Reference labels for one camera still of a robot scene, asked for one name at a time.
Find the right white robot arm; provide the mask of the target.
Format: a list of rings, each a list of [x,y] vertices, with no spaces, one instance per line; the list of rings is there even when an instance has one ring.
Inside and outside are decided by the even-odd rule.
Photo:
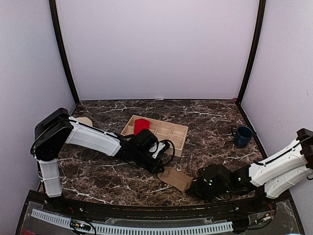
[[[207,201],[220,194],[247,195],[261,189],[250,200],[250,209],[261,212],[268,199],[275,199],[284,191],[313,174],[313,133],[302,128],[297,137],[284,149],[270,157],[253,162],[236,171],[224,165],[208,165],[198,170],[197,179],[187,193]]]

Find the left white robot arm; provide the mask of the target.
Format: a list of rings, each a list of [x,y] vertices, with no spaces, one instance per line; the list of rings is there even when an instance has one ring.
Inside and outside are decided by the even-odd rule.
[[[165,163],[161,156],[169,149],[168,140],[160,141],[148,129],[123,136],[87,125],[59,108],[35,127],[35,140],[30,154],[37,160],[45,193],[50,206],[58,213],[66,213],[69,203],[62,197],[57,159],[65,144],[77,145],[106,156],[133,162],[152,174],[162,173]]]

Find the beige ribbed sock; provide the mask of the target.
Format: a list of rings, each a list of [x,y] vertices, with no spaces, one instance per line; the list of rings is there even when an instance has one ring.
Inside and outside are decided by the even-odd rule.
[[[162,173],[158,173],[157,177],[164,183],[171,185],[179,191],[185,193],[191,186],[194,178],[173,167],[165,167]]]

